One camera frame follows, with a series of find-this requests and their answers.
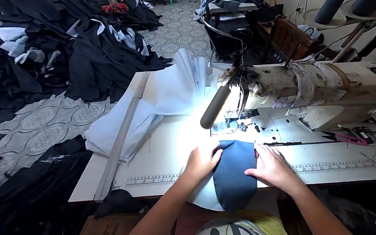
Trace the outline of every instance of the hand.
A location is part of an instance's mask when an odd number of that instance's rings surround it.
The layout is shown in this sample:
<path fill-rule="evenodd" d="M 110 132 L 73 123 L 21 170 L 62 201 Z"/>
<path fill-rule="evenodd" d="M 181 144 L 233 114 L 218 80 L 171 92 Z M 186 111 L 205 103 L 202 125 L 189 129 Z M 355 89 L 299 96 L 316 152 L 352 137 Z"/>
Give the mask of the hand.
<path fill-rule="evenodd" d="M 247 169 L 245 175 L 263 179 L 289 195 L 305 186 L 277 149 L 255 144 L 255 150 L 256 169 Z"/>
<path fill-rule="evenodd" d="M 196 184 L 200 183 L 217 165 L 223 150 L 220 149 L 214 154 L 214 150 L 220 145 L 220 142 L 211 142 L 200 144 L 192 150 L 187 166 L 183 175 L 195 181 Z"/>

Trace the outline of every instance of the tiled floor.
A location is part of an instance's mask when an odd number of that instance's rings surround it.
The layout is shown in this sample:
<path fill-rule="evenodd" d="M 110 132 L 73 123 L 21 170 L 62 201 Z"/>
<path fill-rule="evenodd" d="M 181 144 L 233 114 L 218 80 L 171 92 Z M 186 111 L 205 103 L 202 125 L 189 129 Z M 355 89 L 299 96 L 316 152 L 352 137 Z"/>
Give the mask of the tiled floor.
<path fill-rule="evenodd" d="M 152 46 L 159 56 L 172 58 L 180 48 L 186 48 L 191 56 L 211 56 L 210 41 L 204 26 L 193 20 L 198 0 L 179 0 L 171 6 L 156 5 L 153 11 L 162 15 L 164 25 L 154 32 L 139 31 L 146 43 Z"/>
<path fill-rule="evenodd" d="M 159 56 L 172 58 L 185 47 L 193 56 L 211 56 L 210 43 L 202 25 L 192 20 L 199 5 L 194 0 L 179 0 L 174 6 L 157 5 L 154 12 L 163 15 L 157 31 L 142 31 L 146 43 Z M 64 95 L 52 96 L 25 106 L 11 121 L 0 124 L 0 185 L 19 169 L 34 163 L 49 147 L 72 139 L 86 131 L 91 123 L 108 113 L 114 104 L 83 103 Z"/>

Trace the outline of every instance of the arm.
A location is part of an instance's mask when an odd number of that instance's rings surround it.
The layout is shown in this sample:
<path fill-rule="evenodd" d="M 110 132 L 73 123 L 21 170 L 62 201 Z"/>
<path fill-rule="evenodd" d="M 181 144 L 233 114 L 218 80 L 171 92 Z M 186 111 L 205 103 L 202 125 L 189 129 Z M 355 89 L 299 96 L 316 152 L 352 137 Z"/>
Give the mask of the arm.
<path fill-rule="evenodd" d="M 220 143 L 200 145 L 192 150 L 185 171 L 153 208 L 130 232 L 138 234 L 169 234 L 190 193 L 216 166 L 223 150 L 213 151 Z"/>
<path fill-rule="evenodd" d="M 255 145 L 256 169 L 247 169 L 246 175 L 266 180 L 289 194 L 301 211 L 314 235 L 351 235 L 349 230 L 327 209 L 316 195 L 298 178 L 278 150 Z"/>

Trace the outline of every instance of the industrial sewing machine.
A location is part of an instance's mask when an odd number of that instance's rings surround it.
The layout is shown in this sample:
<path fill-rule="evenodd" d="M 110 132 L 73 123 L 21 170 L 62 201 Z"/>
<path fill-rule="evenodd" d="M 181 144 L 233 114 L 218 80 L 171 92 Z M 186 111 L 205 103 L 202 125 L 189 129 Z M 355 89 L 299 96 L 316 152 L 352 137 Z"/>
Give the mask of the industrial sewing machine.
<path fill-rule="evenodd" d="M 376 141 L 376 62 L 243 67 L 239 54 L 234 58 L 201 118 L 203 128 L 244 131 L 260 108 L 272 107 L 297 115 L 312 131 L 349 131 Z M 218 115 L 225 122 L 216 122 Z"/>

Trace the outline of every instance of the blue fabric piece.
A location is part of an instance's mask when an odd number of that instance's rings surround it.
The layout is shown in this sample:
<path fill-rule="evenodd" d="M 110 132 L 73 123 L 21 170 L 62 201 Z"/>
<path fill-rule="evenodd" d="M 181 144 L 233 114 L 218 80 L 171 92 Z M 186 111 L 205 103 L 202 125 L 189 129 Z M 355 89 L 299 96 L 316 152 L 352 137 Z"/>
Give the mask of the blue fabric piece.
<path fill-rule="evenodd" d="M 256 168 L 253 143 L 220 141 L 222 157 L 213 170 L 214 187 L 222 208 L 228 212 L 244 209 L 257 190 L 257 180 L 244 171 Z"/>

